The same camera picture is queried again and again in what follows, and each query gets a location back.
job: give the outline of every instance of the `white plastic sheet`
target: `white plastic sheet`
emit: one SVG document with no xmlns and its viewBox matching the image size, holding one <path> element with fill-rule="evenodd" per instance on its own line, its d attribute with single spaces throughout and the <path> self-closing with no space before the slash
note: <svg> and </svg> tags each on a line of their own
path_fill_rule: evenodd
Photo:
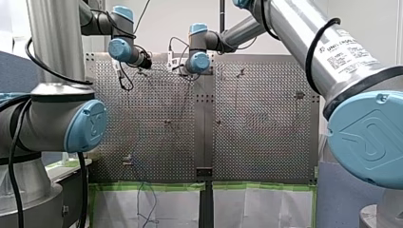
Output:
<svg viewBox="0 0 403 228">
<path fill-rule="evenodd" d="M 146 218 L 150 221 L 146 228 L 198 228 L 200 191 L 158 191 L 155 190 L 157 204 L 154 211 L 154 195 L 151 191 L 141 191 L 138 215 L 137 190 L 99 191 L 93 201 L 93 228 L 143 228 Z"/>
<path fill-rule="evenodd" d="M 215 189 L 215 227 L 311 228 L 313 191 Z"/>
</svg>

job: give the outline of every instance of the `metal bracket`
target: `metal bracket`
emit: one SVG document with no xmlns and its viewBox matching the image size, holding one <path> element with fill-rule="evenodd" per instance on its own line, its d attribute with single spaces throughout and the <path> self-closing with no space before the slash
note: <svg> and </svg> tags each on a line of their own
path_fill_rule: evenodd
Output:
<svg viewBox="0 0 403 228">
<path fill-rule="evenodd" d="M 213 177 L 213 168 L 212 167 L 197 167 L 196 175 L 198 178 L 200 177 Z"/>
</svg>

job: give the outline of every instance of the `green tape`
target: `green tape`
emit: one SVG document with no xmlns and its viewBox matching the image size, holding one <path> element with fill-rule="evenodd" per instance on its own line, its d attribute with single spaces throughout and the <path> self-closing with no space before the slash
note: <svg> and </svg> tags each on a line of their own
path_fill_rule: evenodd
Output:
<svg viewBox="0 0 403 228">
<path fill-rule="evenodd" d="M 308 185 L 302 184 L 283 184 L 268 182 L 213 182 L 213 189 L 216 190 L 242 190 L 247 188 L 267 189 L 267 190 L 284 190 L 293 192 L 310 192 Z"/>
<path fill-rule="evenodd" d="M 203 191 L 204 183 L 144 183 L 141 182 L 115 182 L 115 183 L 92 183 L 89 186 L 93 191 L 135 191 L 142 187 L 142 191 L 156 192 L 189 192 Z"/>
<path fill-rule="evenodd" d="M 317 187 L 315 185 L 310 186 L 312 191 L 312 217 L 311 228 L 317 228 Z"/>
<path fill-rule="evenodd" d="M 94 212 L 95 212 L 95 199 L 97 191 L 89 186 L 89 228 L 94 227 Z"/>
</svg>

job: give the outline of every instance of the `end effector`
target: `end effector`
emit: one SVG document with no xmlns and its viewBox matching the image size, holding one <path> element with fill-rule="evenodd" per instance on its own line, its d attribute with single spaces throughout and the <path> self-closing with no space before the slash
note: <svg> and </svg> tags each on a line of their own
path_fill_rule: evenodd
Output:
<svg viewBox="0 0 403 228">
<path fill-rule="evenodd" d="M 151 68 L 150 55 L 143 49 L 134 46 L 133 11 L 117 6 L 109 14 L 91 9 L 80 2 L 80 23 L 84 35 L 111 35 L 108 45 L 109 55 L 126 64 L 141 68 Z"/>
<path fill-rule="evenodd" d="M 204 23 L 196 23 L 189 30 L 189 58 L 184 70 L 188 74 L 202 73 L 210 67 L 207 50 L 218 53 L 232 53 L 240 45 L 248 42 L 265 32 L 264 27 L 249 16 L 222 33 L 207 29 Z"/>
</svg>

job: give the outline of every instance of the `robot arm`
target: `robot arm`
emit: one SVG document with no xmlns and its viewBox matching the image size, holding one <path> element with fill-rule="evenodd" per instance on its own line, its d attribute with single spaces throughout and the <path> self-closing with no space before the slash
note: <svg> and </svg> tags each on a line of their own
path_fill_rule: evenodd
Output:
<svg viewBox="0 0 403 228">
<path fill-rule="evenodd" d="M 270 29 L 305 69 L 311 88 L 326 100 L 329 145 L 336 159 L 363 181 L 403 189 L 403 93 L 374 86 L 403 75 L 403 66 L 376 60 L 337 18 L 310 0 L 234 0 L 252 16 L 217 34 L 206 24 L 190 27 L 187 73 L 209 68 L 207 50 L 234 52 Z"/>
<path fill-rule="evenodd" d="M 133 12 L 117 6 L 113 11 L 105 13 L 91 9 L 80 1 L 80 25 L 83 35 L 110 35 L 109 55 L 119 61 L 135 67 L 151 68 L 151 58 L 145 51 L 133 46 Z"/>
</svg>

